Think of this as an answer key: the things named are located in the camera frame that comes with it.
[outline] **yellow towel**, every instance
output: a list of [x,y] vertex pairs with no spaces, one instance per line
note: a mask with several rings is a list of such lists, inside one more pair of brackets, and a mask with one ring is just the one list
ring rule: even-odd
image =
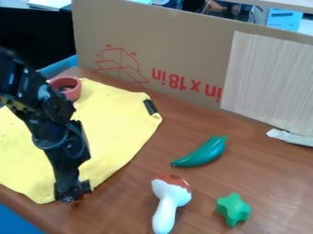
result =
[[[92,155],[80,167],[80,180],[89,179],[93,190],[135,156],[162,118],[149,115],[143,92],[86,79],[81,84],[73,119],[81,120]],[[32,144],[27,127],[6,107],[0,109],[0,184],[44,204],[54,200],[54,182],[49,160]]]

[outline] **green pepper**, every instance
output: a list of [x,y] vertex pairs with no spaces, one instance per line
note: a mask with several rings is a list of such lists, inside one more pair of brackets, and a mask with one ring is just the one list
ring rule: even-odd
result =
[[170,164],[177,167],[196,166],[208,163],[219,157],[225,150],[227,136],[212,136],[195,152],[188,154]]

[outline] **wooden table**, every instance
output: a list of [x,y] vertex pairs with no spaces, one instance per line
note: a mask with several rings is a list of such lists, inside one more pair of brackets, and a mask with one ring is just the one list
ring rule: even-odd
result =
[[[151,218],[158,200],[151,192],[150,180],[164,172],[182,176],[194,188],[191,202],[178,210],[172,233],[312,233],[311,148],[268,138],[268,125],[204,109],[83,69],[73,68],[62,75],[145,91],[164,122],[133,161],[76,204],[37,205],[0,186],[0,201],[40,229],[73,234],[152,233]],[[186,169],[169,165],[214,134],[227,134],[230,139],[220,159]],[[227,228],[214,212],[215,200],[231,192],[240,193],[253,209],[251,219],[234,229]]]

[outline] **green toy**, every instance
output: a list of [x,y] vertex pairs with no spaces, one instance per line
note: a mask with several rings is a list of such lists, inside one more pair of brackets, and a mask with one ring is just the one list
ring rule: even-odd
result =
[[206,164],[219,157],[225,150],[227,136],[212,136],[195,152],[188,154],[170,164],[175,167],[186,167]]
[[248,220],[251,208],[239,194],[231,193],[228,197],[217,199],[216,211],[225,217],[229,227],[235,227],[238,221]]

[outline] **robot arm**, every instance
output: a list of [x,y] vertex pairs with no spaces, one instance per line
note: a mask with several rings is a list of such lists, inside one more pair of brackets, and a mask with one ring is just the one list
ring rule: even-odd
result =
[[7,106],[31,131],[34,145],[43,150],[54,171],[54,196],[69,204],[91,192],[79,181],[79,166],[91,158],[80,121],[71,101],[54,91],[46,79],[12,53],[0,48],[0,104]]

